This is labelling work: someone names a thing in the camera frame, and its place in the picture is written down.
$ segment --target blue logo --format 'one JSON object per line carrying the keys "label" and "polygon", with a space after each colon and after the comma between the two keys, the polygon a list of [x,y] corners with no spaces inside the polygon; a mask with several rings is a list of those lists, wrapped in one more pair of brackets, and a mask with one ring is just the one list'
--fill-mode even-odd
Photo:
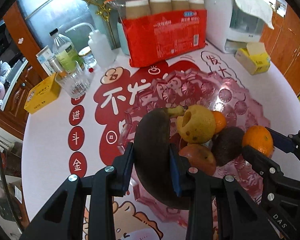
{"label": "blue logo", "polygon": [[194,12],[184,12],[183,16],[184,17],[191,17],[191,16],[194,16],[194,14],[195,14]]}

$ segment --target barcode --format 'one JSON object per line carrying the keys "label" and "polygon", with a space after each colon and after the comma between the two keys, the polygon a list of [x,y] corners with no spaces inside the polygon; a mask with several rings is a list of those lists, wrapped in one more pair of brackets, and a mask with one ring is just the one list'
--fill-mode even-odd
{"label": "barcode", "polygon": [[193,46],[198,46],[199,44],[199,34],[193,36]]}

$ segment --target red apple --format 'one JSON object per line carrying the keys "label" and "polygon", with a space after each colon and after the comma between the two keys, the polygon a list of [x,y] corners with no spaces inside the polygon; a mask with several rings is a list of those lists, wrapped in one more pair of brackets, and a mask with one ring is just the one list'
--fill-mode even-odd
{"label": "red apple", "polygon": [[212,152],[200,144],[189,144],[179,151],[180,156],[186,157],[192,167],[196,167],[205,174],[212,176],[217,168]]}

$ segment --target fruit tray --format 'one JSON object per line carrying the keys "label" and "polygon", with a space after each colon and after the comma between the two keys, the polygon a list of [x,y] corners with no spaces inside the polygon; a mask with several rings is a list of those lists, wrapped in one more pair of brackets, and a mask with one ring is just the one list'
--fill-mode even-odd
{"label": "fruit tray", "polygon": [[[126,111],[126,124],[119,138],[119,149],[124,152],[128,142],[133,142],[136,126],[142,117],[154,108],[177,105],[203,105],[210,110],[220,111],[226,117],[227,126],[238,126],[246,131],[250,126],[270,127],[270,121],[263,116],[262,105],[251,98],[249,90],[240,87],[232,78],[222,78],[218,73],[205,73],[189,69],[173,71],[164,79],[153,80],[151,86],[137,95],[135,104]],[[187,145],[177,133],[176,118],[171,119],[170,142],[178,150]],[[257,202],[261,200],[262,177],[255,173],[242,156],[223,167],[217,167],[215,177],[230,174],[247,190]],[[164,222],[177,222],[187,227],[188,211],[170,209],[153,198],[141,185],[133,170],[131,176],[136,201],[141,202]],[[217,208],[212,202],[213,223],[217,227]]]}

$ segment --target banana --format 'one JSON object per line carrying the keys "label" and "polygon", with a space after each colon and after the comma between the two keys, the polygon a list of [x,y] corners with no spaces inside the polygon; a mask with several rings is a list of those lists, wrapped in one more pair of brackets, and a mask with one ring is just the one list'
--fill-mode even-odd
{"label": "banana", "polygon": [[157,108],[139,122],[134,138],[135,169],[138,178],[155,199],[175,209],[189,209],[190,199],[173,191],[170,164],[170,118],[184,115],[184,108]]}

